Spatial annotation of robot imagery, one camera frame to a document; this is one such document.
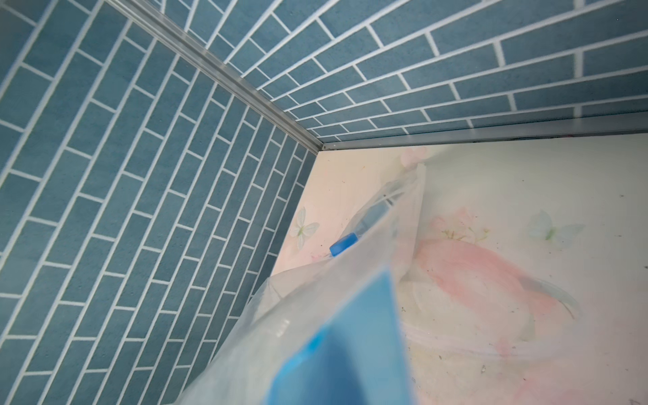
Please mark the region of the clear vacuum bag blue zip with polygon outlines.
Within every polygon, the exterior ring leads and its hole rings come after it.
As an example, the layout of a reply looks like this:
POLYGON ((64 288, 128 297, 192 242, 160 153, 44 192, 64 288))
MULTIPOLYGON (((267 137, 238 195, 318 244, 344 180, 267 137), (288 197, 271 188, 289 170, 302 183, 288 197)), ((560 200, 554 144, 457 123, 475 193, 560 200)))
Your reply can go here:
POLYGON ((403 196, 340 255, 268 278, 178 403, 413 403, 395 286, 413 261, 425 178, 419 165, 385 184, 371 200, 403 196))

